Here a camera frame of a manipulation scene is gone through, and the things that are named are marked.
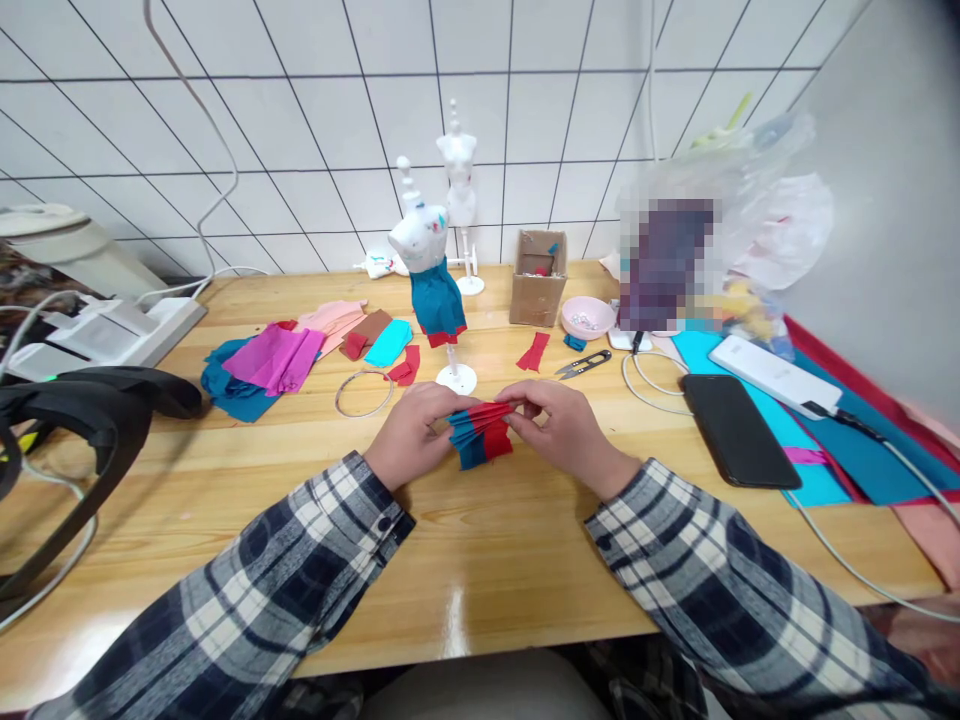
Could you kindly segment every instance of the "hand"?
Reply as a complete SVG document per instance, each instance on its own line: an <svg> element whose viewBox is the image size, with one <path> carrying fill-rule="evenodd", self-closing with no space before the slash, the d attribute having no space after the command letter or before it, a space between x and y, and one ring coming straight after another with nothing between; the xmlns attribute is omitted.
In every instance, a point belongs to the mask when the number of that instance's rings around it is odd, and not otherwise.
<svg viewBox="0 0 960 720"><path fill-rule="evenodd" d="M407 388L364 453L370 469L390 492L426 475L450 452L453 428L437 435L430 427L440 418L479 405L434 382Z"/></svg>
<svg viewBox="0 0 960 720"><path fill-rule="evenodd" d="M547 462L570 473L604 502L612 500L640 470L637 458L617 450L597 424L582 392L553 380L524 380L504 388L494 402L509 402L523 413L505 420ZM541 427L533 420L550 417Z"/></svg>

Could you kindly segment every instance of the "mannequin stand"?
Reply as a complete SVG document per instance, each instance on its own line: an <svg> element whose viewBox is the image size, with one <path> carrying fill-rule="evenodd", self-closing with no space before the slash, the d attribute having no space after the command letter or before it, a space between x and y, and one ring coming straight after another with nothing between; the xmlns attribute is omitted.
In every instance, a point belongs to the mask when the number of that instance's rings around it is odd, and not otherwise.
<svg viewBox="0 0 960 720"><path fill-rule="evenodd" d="M457 362L457 351L454 350L453 345L447 345L447 361L449 363L447 367L437 375L437 383L450 388L457 395L472 393L477 387L477 373L469 365Z"/></svg>
<svg viewBox="0 0 960 720"><path fill-rule="evenodd" d="M470 243L467 240L467 229L460 228L463 233L463 266L467 270L466 277L457 280L457 287L461 295L479 295L483 292L485 283L477 276L477 246L474 243L473 252L470 252Z"/></svg>

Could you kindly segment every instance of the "smartphone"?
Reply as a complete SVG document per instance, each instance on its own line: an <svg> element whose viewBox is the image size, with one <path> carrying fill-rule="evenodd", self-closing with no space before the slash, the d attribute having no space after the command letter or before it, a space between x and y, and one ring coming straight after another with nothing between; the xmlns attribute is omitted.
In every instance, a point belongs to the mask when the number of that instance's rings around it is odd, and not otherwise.
<svg viewBox="0 0 960 720"><path fill-rule="evenodd" d="M800 487L800 476L738 378L687 375L680 382L724 480L737 487Z"/></svg>

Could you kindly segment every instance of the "dress form mannequin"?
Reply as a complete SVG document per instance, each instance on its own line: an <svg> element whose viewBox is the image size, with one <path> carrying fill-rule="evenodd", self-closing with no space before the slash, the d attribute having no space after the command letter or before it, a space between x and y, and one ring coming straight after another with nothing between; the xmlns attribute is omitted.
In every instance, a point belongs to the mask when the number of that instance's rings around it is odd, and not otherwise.
<svg viewBox="0 0 960 720"><path fill-rule="evenodd" d="M457 280L457 286L464 295L477 295L483 291L484 283L477 277L476 243L471 245L467 237L467 230L477 217L477 196L471 185L477 139L461 131L456 100L450 100L450 116L450 132L437 138L437 147L443 154L447 177L450 178L450 190L447 192L450 229L459 227L463 235L463 263L467 276Z"/></svg>
<svg viewBox="0 0 960 720"><path fill-rule="evenodd" d="M403 175L406 211L403 220L387 235L387 240L410 271L413 312L430 341L430 347L447 346L448 365L440 371L437 382L461 395L468 395L477 386L477 374L457 362L454 350L457 337L467 329L467 323L460 291L447 271L447 209L423 201L410 177L407 158L397 158L397 167Z"/></svg>

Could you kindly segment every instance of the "plaid shirt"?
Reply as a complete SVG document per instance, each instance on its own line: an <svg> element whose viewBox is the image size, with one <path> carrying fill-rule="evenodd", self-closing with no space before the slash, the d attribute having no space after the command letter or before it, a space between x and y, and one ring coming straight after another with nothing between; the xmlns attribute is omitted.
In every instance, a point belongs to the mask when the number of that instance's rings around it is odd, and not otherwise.
<svg viewBox="0 0 960 720"><path fill-rule="evenodd" d="M349 677L288 683L414 528L357 453L294 490L137 618L46 718L356 718ZM617 578L737 716L960 717L957 695L656 460L587 529ZM664 641L589 648L621 719L706 717Z"/></svg>

